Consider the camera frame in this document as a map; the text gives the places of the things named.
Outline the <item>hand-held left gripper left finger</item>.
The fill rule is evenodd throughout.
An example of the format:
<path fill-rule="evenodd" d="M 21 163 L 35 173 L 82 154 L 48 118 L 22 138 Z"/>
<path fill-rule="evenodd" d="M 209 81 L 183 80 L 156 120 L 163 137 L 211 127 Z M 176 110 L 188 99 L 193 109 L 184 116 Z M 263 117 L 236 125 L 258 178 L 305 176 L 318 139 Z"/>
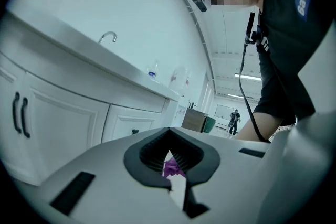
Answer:
<path fill-rule="evenodd" d="M 53 223 L 191 223 L 168 190 L 143 186 L 124 166 L 126 150 L 159 131 L 105 142 L 73 159 L 38 187 L 35 197 L 41 212 Z M 80 172 L 95 178 L 70 215 L 65 216 L 50 203 Z"/>

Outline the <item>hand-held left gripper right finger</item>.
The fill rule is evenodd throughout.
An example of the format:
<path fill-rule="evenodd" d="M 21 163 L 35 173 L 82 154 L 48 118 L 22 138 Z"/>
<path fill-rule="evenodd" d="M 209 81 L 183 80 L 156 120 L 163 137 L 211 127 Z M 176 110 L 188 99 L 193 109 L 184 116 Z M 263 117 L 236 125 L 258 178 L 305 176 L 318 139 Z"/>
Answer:
<path fill-rule="evenodd" d="M 184 128 L 170 129 L 204 151 L 208 168 L 216 167 L 208 181 L 192 186 L 184 198 L 193 201 L 194 218 L 174 207 L 171 223 L 255 223 L 255 214 L 244 216 L 248 185 L 256 175 L 268 143 L 235 140 L 203 134 Z"/>

